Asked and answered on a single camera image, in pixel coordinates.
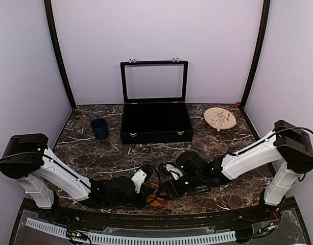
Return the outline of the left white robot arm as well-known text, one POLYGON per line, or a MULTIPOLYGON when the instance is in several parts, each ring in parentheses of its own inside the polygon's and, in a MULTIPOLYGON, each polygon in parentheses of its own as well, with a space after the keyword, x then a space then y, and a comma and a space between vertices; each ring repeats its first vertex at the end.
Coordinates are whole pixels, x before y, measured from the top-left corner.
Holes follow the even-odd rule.
POLYGON ((65 212, 58 206, 58 195, 47 187, 45 181, 91 209, 116 206, 143 208, 154 201, 151 197, 154 188, 147 186, 146 182, 152 174, 158 173, 155 167, 145 164, 130 177, 93 180, 62 162, 48 147, 48 140, 41 133, 12 136, 0 159, 0 172, 18 181, 53 222, 61 222, 65 212))

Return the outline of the black storage box with lid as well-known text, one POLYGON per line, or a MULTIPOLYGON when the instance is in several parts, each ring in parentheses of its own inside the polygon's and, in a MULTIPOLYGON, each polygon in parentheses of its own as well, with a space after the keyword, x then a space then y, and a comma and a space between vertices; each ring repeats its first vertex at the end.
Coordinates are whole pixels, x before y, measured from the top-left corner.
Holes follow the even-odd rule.
POLYGON ((122 144, 191 142, 186 105, 188 61, 121 62, 122 144))

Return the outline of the maroon orange purple sock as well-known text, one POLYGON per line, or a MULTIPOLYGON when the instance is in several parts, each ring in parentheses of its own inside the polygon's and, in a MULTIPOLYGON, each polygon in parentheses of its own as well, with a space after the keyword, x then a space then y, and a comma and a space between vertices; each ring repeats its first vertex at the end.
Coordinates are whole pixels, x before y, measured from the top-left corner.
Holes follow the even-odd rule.
POLYGON ((151 188, 153 188, 153 193, 150 194, 147 198, 147 203, 150 206, 153 207, 161 207, 161 206, 165 206, 168 205, 172 202, 172 200, 170 200, 170 198, 167 196, 166 192, 163 190, 161 191, 161 193, 158 195, 158 197, 156 197, 157 192, 159 190, 159 185, 155 184, 155 183, 151 183, 151 188))

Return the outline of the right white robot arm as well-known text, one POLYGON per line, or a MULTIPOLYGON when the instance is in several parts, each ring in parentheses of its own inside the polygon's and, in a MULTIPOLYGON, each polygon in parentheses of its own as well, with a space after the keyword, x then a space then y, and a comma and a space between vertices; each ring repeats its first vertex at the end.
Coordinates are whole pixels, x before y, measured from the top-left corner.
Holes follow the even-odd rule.
POLYGON ((161 191, 168 199, 178 198, 199 186, 216 188, 265 164, 279 161, 281 167, 266 187, 263 202, 254 209, 253 216, 265 221, 280 204, 285 194, 304 174, 313 170, 313 131, 296 127, 284 120, 275 122, 266 136, 234 153, 207 162, 196 152, 182 153, 174 164, 162 164, 160 170, 172 175, 163 183, 161 191))

